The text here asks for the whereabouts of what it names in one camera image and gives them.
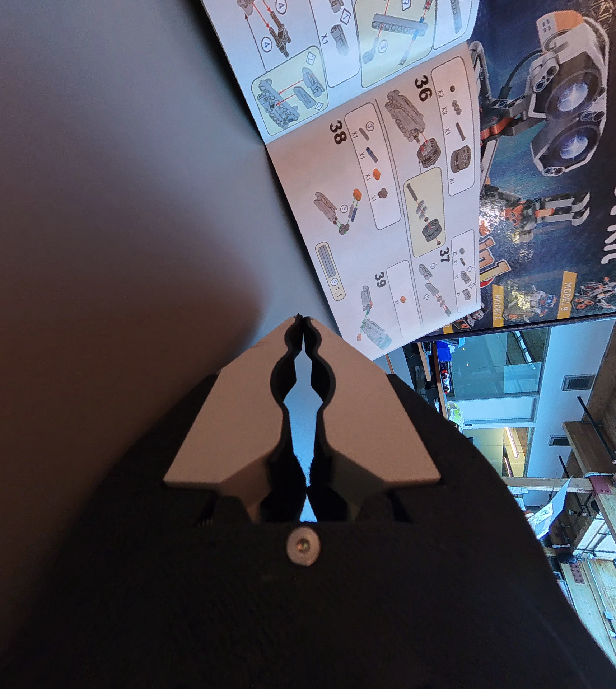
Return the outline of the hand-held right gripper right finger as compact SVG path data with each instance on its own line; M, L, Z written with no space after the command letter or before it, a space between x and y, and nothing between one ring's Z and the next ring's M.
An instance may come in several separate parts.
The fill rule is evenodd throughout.
M384 371L304 318L316 415L307 496L318 520L353 520L371 495L437 484L440 473Z

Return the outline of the distant cluttered workbench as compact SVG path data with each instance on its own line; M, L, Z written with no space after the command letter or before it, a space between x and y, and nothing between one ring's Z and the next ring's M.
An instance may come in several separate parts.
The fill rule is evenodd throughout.
M402 348L417 394L458 430L462 430L464 420L457 406L447 400L444 391L440 363L433 342L412 342Z

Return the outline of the white paper sheet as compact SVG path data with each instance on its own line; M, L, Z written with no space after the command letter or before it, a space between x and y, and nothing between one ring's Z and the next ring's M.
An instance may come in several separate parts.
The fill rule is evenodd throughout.
M562 487L560 487L555 496L546 505L538 512L527 517L527 521L537 539L541 540L549 534L551 525L562 512L570 482L571 479L566 479Z

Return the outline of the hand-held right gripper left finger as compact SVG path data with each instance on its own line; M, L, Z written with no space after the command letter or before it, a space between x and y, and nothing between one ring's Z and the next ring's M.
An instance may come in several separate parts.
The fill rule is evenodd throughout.
M306 480L291 439L303 316L267 334L219 372L164 481L237 497L252 520L297 520Z

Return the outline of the robot kit box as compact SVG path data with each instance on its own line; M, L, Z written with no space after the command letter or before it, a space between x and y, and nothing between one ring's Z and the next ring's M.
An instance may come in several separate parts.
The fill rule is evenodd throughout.
M481 1L480 308L443 332L616 318L616 1Z

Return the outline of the glass partition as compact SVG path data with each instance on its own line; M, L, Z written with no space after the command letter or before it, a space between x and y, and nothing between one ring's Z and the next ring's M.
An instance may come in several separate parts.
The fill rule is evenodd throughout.
M456 400L538 393L548 329L491 333L467 338L451 354Z

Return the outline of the open instruction booklet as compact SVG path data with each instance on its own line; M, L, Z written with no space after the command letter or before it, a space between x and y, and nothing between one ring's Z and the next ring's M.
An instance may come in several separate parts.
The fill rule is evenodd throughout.
M477 1L204 1L341 336L375 359L481 306Z

